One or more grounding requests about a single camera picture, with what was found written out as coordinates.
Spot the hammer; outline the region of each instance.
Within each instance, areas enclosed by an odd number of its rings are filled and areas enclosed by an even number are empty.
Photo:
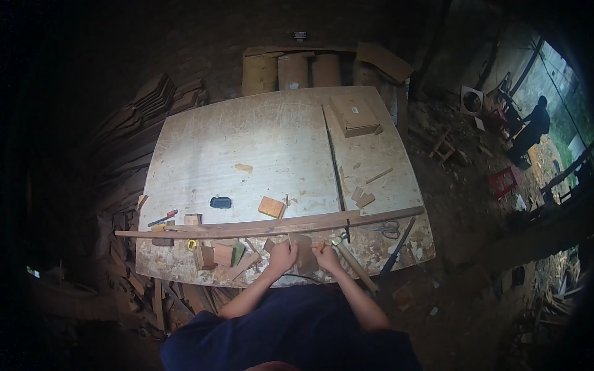
[[[363,269],[361,264],[359,264],[357,259],[355,259],[353,254],[351,254],[350,251],[346,248],[346,246],[342,243],[342,241],[346,238],[347,234],[346,232],[343,232],[340,234],[339,237],[336,237],[332,240],[332,245],[338,248],[338,250],[342,254],[342,257],[346,260],[347,263],[349,263],[350,267],[353,268],[353,270],[355,271],[355,273],[357,273],[359,278],[361,278],[361,281],[363,281],[367,285],[367,287],[369,287],[371,292],[377,292],[377,286],[373,283],[373,281],[371,281],[371,278],[367,275],[367,273],[365,273],[365,270]]]

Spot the person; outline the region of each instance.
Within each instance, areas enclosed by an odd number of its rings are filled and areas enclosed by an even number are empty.
[[[340,286],[270,288],[311,248]],[[161,349],[165,370],[420,370],[409,335],[340,266],[332,247],[276,244],[262,274],[215,315],[201,311]]]
[[[538,98],[538,104],[532,110],[532,113],[526,116],[522,122],[530,122],[517,135],[513,141],[513,146],[507,151],[507,156],[510,160],[517,164],[520,157],[528,152],[528,150],[535,144],[541,142],[541,135],[549,132],[551,119],[546,111],[546,98],[541,96]]]

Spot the scratched table surface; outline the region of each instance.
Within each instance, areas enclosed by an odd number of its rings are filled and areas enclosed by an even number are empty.
[[[383,127],[379,135],[345,138],[328,106],[333,95],[359,93]],[[176,225],[184,215],[200,213],[204,224],[272,219],[258,212],[263,196],[286,202],[284,218],[340,211],[326,122],[336,156],[338,179],[346,210],[357,210],[351,200],[355,188],[373,193],[375,201],[361,209],[371,215],[423,205],[409,158],[392,119],[374,87],[325,87],[276,91],[232,99],[178,113],[166,119],[148,169],[144,193],[148,199],[140,211],[139,231],[173,209]],[[383,177],[365,181],[392,167]],[[231,208],[215,209],[212,197],[232,200]],[[400,219],[400,234],[410,218]],[[377,227],[381,223],[367,227]],[[380,232],[351,227],[347,248],[369,275],[377,275],[398,240]],[[310,233],[314,243],[329,242],[342,230]],[[281,242],[286,236],[269,237]],[[235,280],[227,267],[196,271],[186,240],[173,247],[159,247],[150,239],[137,239],[136,271],[165,280],[206,286],[246,287],[268,265],[263,249],[266,237],[252,237],[261,259]],[[201,240],[207,246],[213,240]],[[435,245],[427,214],[416,216],[410,235],[392,270],[435,258]],[[341,257],[346,271],[356,274]],[[297,274],[293,267],[289,272]],[[333,279],[322,269],[312,277]],[[308,284],[310,280],[284,276],[273,287]]]

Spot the power cord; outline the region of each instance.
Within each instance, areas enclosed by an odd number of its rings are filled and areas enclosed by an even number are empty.
[[[313,282],[317,282],[317,283],[319,283],[319,284],[321,284],[321,285],[323,285],[323,284],[324,284],[323,282],[320,282],[320,281],[316,280],[315,278],[306,277],[306,276],[304,276],[304,275],[290,274],[290,273],[285,273],[285,274],[283,274],[283,275],[290,275],[290,276],[293,276],[293,277],[305,278],[306,280],[312,280]]]

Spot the screwdriver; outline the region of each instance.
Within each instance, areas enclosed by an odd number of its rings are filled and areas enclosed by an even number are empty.
[[[169,211],[169,212],[167,213],[167,216],[166,216],[165,218],[161,218],[161,219],[159,219],[159,220],[152,221],[151,223],[148,223],[148,224],[147,224],[147,227],[152,227],[152,226],[153,226],[153,225],[155,225],[155,224],[159,224],[159,223],[161,223],[162,221],[165,221],[165,220],[167,220],[167,219],[169,219],[169,218],[173,217],[173,216],[174,216],[175,214],[177,214],[177,213],[178,213],[178,210],[177,210],[177,209],[175,209],[175,210],[172,210],[172,211]]]

